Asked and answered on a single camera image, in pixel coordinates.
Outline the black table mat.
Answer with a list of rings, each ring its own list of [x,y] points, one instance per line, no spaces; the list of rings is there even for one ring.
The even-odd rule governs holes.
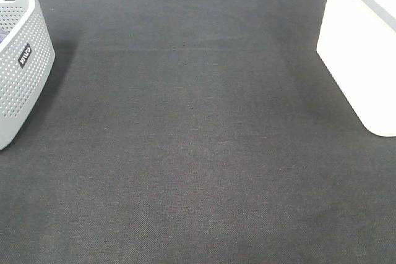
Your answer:
[[[394,263],[395,139],[316,53],[325,0],[39,0],[2,263]]]

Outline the white plastic bin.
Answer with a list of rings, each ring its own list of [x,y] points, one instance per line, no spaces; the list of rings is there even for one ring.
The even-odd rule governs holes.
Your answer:
[[[395,136],[395,0],[326,0],[316,50],[364,127]]]

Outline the grey perforated laundry basket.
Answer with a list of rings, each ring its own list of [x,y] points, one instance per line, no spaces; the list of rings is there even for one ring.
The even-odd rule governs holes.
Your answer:
[[[39,0],[1,3],[1,148],[28,118],[51,72],[55,52]]]

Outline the blue cloth in basket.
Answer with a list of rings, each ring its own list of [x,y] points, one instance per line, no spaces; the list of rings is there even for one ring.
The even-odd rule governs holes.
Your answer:
[[[7,32],[5,32],[3,29],[0,31],[0,43],[6,38]]]

